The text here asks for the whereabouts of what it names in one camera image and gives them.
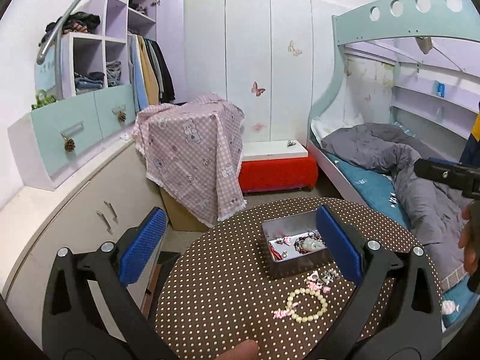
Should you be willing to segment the person's right hand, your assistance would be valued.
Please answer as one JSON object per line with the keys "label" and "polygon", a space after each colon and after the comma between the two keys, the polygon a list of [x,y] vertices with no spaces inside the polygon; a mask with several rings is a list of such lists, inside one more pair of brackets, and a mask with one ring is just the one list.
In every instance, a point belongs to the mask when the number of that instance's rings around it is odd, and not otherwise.
{"label": "person's right hand", "polygon": [[473,214],[479,212],[479,201],[470,203],[463,211],[462,218],[467,221],[460,234],[458,247],[464,250],[464,268],[473,275],[478,268],[478,256],[473,243]]}

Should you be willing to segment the person's left hand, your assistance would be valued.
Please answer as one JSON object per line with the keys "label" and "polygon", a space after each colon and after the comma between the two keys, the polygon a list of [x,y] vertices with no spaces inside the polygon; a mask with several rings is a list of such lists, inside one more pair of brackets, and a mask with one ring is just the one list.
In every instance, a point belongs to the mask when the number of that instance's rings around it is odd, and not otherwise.
{"label": "person's left hand", "polygon": [[260,348],[254,340],[245,340],[234,348],[216,357],[216,360],[256,360]]}

